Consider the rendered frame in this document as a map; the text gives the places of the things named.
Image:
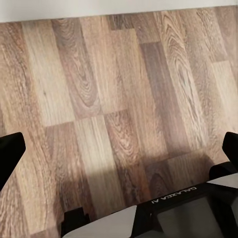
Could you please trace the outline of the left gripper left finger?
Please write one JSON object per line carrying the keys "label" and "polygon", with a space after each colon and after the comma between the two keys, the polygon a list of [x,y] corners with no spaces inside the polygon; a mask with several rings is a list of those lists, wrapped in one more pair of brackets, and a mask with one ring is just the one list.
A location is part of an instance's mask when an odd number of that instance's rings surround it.
{"label": "left gripper left finger", "polygon": [[0,137],[0,192],[26,151],[21,132]]}

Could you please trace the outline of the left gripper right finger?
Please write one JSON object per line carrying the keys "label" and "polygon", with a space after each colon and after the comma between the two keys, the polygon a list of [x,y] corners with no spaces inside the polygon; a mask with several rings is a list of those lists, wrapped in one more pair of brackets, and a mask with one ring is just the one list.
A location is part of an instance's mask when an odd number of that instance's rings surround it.
{"label": "left gripper right finger", "polygon": [[238,134],[226,132],[222,149],[238,172]]}

